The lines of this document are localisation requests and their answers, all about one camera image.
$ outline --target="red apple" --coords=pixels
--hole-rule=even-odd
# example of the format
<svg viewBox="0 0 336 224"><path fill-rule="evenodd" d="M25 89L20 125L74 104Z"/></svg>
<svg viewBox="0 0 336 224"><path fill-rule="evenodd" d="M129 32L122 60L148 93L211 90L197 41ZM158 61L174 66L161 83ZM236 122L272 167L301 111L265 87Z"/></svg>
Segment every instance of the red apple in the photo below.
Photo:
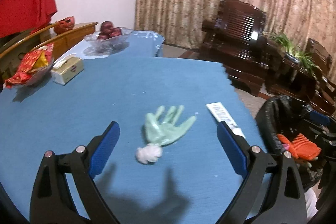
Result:
<svg viewBox="0 0 336 224"><path fill-rule="evenodd" d="M114 28L113 32L110 34L110 37L117 37L119 35L122 35L121 29L117 27L117 28Z"/></svg>
<svg viewBox="0 0 336 224"><path fill-rule="evenodd" d="M108 34L100 33L97 37L97 39L108 39L110 38Z"/></svg>
<svg viewBox="0 0 336 224"><path fill-rule="evenodd" d="M110 21L104 21L100 26L100 31L105 34L111 34L114 31L113 23Z"/></svg>

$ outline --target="tissue box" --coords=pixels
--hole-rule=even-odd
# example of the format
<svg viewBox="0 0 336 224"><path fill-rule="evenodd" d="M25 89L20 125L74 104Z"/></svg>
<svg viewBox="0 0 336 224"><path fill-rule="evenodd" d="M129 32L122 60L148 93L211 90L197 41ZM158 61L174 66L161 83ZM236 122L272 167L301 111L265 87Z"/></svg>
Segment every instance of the tissue box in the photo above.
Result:
<svg viewBox="0 0 336 224"><path fill-rule="evenodd" d="M51 76L56 83L65 85L83 69L82 59L73 55L68 55L55 63L51 70Z"/></svg>

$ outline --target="dark wooden sofa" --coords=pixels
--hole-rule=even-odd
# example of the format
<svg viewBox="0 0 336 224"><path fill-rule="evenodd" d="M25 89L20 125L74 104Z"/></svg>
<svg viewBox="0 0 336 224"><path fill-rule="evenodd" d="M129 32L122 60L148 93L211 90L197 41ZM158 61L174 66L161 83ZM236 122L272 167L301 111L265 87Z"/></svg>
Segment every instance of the dark wooden sofa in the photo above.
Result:
<svg viewBox="0 0 336 224"><path fill-rule="evenodd" d="M239 0L220 0L216 21L204 21L199 58L221 62L233 84L244 83L252 95L265 81L277 46L262 36L266 13Z"/></svg>

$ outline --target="green plant leaves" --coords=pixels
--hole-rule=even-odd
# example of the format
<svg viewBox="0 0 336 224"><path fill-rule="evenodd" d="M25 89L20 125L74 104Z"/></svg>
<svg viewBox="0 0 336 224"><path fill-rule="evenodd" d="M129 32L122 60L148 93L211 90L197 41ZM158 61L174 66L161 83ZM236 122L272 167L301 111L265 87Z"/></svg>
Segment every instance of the green plant leaves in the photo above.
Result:
<svg viewBox="0 0 336 224"><path fill-rule="evenodd" d="M309 52L301 51L297 46L294 45L292 41L288 39L288 37L284 33L272 33L269 37L274 42L280 44L290 55L300 60L302 67L315 78L313 68L315 68L316 65L314 64L313 58L310 56Z"/></svg>

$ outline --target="metal screw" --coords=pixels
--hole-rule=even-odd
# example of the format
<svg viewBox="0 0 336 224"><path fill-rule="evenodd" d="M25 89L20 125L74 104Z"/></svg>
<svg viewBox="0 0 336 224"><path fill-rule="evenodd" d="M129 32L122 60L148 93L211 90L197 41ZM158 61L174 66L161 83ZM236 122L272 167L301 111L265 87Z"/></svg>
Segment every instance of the metal screw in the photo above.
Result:
<svg viewBox="0 0 336 224"><path fill-rule="evenodd" d="M289 151L285 151L284 155L285 155L286 158L291 158L292 157L292 154Z"/></svg>
<svg viewBox="0 0 336 224"><path fill-rule="evenodd" d="M46 158L50 158L52 155L53 155L53 152L50 151L50 150L48 150L47 152L44 153L44 156L45 156Z"/></svg>
<svg viewBox="0 0 336 224"><path fill-rule="evenodd" d="M76 148L77 153L83 153L84 151L85 151L85 146L84 145L77 146L77 148Z"/></svg>
<svg viewBox="0 0 336 224"><path fill-rule="evenodd" d="M259 146L256 146L254 145L252 148L251 148L252 152L254 153L260 153L261 149Z"/></svg>

